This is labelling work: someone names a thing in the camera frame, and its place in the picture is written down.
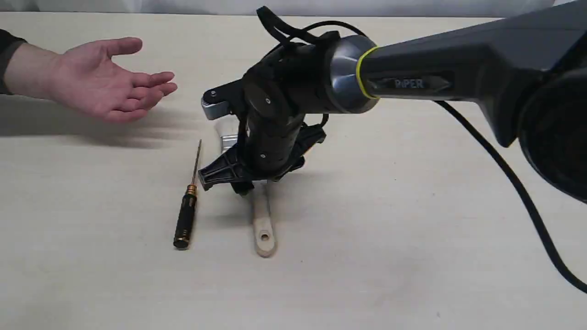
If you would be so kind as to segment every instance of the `table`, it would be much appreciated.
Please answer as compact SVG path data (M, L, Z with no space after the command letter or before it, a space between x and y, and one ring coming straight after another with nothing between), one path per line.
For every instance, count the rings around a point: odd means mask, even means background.
M382 45L486 21L343 20ZM432 102L385 100L332 117L306 166L272 186L273 258L256 255L247 204L229 186L201 191L192 246L174 251L197 140L203 164L220 148L200 96L240 77L275 41L244 16L1 13L0 25L58 52L141 37L139 54L116 60L172 70L180 87L128 126L0 100L0 328L587 326L587 297L550 264L510 183ZM477 106L456 106L495 144ZM564 260L587 278L584 205L542 181L517 144L500 151Z

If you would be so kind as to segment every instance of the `yellow ring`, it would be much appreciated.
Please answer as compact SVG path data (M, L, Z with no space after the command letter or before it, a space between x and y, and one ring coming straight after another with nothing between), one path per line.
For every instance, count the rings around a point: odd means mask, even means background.
M359 88L361 88L361 92L363 92L363 95L365 95L369 99L373 99L373 100L377 100L379 98L371 96L371 95L369 95L369 93L367 93L367 90L365 89L365 86L363 85L363 80L361 80L361 64L363 63L363 59L377 48L379 48L379 47L375 46L375 47L367 50L363 55L361 55L361 57L359 57L359 61L357 61L357 67L355 69L355 75L357 76L357 82L359 83Z

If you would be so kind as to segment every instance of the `screwdriver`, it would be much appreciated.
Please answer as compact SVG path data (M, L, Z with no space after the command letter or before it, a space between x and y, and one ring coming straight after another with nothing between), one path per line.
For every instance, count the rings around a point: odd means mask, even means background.
M202 140L198 144L198 152L195 157L194 174L191 177L191 184L187 186L185 195L181 200L180 215L177 219L176 235L173 238L173 246L179 250L185 250L190 245L191 230L194 227L195 205L198 201L198 187L195 184L195 175L198 172L198 161L200 160L200 149Z

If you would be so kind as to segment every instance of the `white backdrop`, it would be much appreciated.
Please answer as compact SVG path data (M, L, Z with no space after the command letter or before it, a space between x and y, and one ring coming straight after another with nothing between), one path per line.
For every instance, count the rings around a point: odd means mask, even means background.
M507 17L555 0L0 0L0 10L249 15Z

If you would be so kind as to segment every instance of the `hand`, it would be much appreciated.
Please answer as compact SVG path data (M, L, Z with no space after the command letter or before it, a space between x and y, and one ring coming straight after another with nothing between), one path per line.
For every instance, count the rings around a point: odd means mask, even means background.
M138 38L89 42L52 60L47 81L50 98L109 122L144 117L164 96L177 89L174 74L133 73L112 62L116 55L138 52Z

